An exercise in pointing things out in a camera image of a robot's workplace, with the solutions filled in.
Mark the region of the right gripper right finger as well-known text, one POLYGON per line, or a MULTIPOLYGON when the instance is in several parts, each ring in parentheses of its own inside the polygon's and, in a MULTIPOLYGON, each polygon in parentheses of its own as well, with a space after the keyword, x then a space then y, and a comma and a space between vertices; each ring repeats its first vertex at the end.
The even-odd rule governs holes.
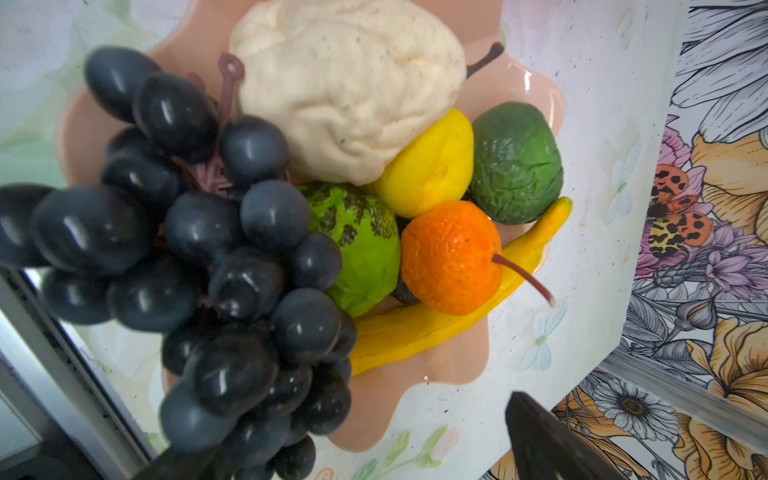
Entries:
POLYGON ((623 475, 524 391, 505 410, 520 479, 621 480, 623 475))

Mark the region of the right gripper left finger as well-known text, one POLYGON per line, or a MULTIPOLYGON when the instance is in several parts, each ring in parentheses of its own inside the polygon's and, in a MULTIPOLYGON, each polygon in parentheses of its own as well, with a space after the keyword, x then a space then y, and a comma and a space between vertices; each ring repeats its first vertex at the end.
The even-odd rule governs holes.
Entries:
POLYGON ((172 447, 132 477, 132 480, 197 479, 216 456, 216 448, 197 453, 183 453, 172 447))

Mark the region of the yellow fake banana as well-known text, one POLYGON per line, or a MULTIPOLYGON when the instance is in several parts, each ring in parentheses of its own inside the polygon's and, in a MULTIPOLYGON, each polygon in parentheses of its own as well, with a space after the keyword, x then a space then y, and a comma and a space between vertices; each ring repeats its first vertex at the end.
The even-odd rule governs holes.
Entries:
POLYGON ((357 344, 349 356, 353 374, 444 343, 523 283, 554 305, 554 295, 533 273, 572 208, 570 198, 557 199, 509 245, 502 244, 490 217, 468 201, 443 203, 412 220, 401 238, 401 276, 419 302, 358 319, 357 344))

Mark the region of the orange fake fruit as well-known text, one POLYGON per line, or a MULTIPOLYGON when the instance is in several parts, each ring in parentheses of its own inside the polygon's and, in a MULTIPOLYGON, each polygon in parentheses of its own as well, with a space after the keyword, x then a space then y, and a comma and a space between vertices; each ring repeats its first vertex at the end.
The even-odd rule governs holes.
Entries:
POLYGON ((501 254, 497 227, 468 201, 440 204, 412 220, 403 231, 401 247, 404 282, 435 311, 464 316, 479 310, 499 291, 506 269, 555 305, 555 297, 541 282, 501 254))

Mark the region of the dark fake grapes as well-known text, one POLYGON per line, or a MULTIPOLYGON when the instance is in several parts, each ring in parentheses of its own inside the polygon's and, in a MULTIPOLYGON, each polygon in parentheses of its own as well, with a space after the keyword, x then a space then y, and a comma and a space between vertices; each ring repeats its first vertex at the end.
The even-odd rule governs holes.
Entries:
POLYGON ((342 260, 287 179, 283 130, 232 114, 245 66, 219 68, 213 99, 140 51, 93 50, 87 89, 126 128, 95 184, 2 187, 1 262, 45 269, 57 320, 161 335, 172 454, 215 479, 305 479, 351 408, 356 330, 328 293, 342 260))

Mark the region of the small green fake lime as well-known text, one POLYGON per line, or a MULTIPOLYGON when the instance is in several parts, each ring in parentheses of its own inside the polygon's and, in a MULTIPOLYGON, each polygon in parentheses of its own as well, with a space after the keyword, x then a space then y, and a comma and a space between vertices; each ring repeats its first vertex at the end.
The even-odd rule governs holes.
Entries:
POLYGON ((481 114, 472 127, 474 203, 505 225, 539 219, 564 184, 561 155, 542 112, 528 103, 505 102, 481 114))

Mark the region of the green fake fruit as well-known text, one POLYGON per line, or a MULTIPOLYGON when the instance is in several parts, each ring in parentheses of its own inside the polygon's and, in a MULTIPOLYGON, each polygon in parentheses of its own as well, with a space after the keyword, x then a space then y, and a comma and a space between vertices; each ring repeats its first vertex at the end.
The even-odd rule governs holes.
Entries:
POLYGON ((349 184, 314 181, 299 187, 311 213, 310 229, 339 247, 343 268, 328 294, 360 317, 395 289, 401 243, 394 212, 378 197, 349 184))

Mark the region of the yellow fake lemon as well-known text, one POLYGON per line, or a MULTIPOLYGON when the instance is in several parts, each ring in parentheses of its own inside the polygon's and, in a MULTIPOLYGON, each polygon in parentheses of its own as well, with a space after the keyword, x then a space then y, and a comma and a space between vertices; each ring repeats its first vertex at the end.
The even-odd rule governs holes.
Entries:
POLYGON ((460 200, 474 170, 474 132, 469 119, 452 109, 364 186, 402 218, 413 219, 437 205, 460 200))

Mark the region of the pink scalloped bowl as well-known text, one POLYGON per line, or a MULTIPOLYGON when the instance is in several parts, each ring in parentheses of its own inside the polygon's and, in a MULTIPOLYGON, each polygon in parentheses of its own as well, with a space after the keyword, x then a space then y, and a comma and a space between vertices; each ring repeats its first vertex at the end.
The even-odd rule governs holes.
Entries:
MULTIPOLYGON (((180 24, 148 54, 166 71, 199 75, 218 97, 222 85, 219 56, 227 49, 235 24, 253 5, 251 1, 193 1, 180 24)), ((453 30, 470 62, 479 60, 492 42, 502 38, 500 1, 423 1, 420 5, 453 30)), ((507 53, 468 80, 457 107, 475 119, 509 100, 536 106, 552 131, 560 131, 565 117, 560 88, 507 53)), ((69 183, 96 182, 106 143, 124 126, 97 105, 85 86, 75 90, 56 133, 58 162, 69 183)), ((331 442, 349 452, 373 448, 395 420, 396 409, 408 390, 422 384, 432 389, 468 384, 485 371, 489 351, 488 322, 481 318, 432 349, 354 376, 351 414, 331 436, 331 442)))

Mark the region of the beige fake fruit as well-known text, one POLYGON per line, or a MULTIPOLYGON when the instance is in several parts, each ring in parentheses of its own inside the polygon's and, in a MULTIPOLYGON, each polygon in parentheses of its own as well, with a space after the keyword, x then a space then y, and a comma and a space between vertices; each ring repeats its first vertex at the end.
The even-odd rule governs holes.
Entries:
POLYGON ((276 125, 294 173, 365 185, 455 105, 465 50, 410 1, 266 1, 235 24, 239 110, 276 125))

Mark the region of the dark fake avocado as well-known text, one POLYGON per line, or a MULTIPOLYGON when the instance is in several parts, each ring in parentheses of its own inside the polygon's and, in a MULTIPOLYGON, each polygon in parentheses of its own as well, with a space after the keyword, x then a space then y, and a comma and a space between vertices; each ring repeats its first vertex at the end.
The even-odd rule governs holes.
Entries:
POLYGON ((410 291, 401 276, 398 277, 396 287, 392 291, 391 296, 406 306, 417 305, 420 303, 420 300, 410 291))

